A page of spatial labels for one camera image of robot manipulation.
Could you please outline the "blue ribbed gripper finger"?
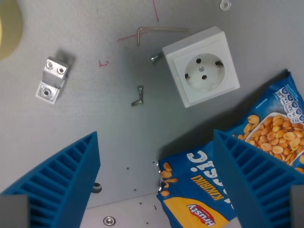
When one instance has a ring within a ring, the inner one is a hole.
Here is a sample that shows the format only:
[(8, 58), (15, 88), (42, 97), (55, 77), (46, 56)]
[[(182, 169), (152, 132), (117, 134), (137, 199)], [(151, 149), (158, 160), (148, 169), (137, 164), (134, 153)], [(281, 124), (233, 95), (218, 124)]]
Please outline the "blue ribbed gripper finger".
[(78, 228), (100, 168), (97, 132), (23, 175), (1, 195), (26, 195), (32, 228)]
[(290, 228), (290, 191), (304, 175), (223, 131), (214, 130), (213, 161), (243, 228)]

